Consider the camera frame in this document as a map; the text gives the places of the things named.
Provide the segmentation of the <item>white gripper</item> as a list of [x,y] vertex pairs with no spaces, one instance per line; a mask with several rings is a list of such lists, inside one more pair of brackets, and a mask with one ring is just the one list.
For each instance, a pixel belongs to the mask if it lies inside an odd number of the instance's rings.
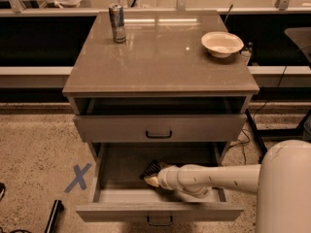
[[169,166],[166,162],[158,162],[158,166],[162,169],[157,176],[145,177],[146,184],[152,187],[161,186],[164,189],[174,190],[180,187],[178,181],[179,168],[175,165]]

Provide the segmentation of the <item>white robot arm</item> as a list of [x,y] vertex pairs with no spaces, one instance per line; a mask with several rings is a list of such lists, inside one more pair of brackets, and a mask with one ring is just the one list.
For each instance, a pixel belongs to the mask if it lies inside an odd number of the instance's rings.
[[182,167],[153,162],[144,181],[196,198],[212,187],[257,196],[256,233],[311,233],[311,144],[288,140],[271,147],[260,164]]

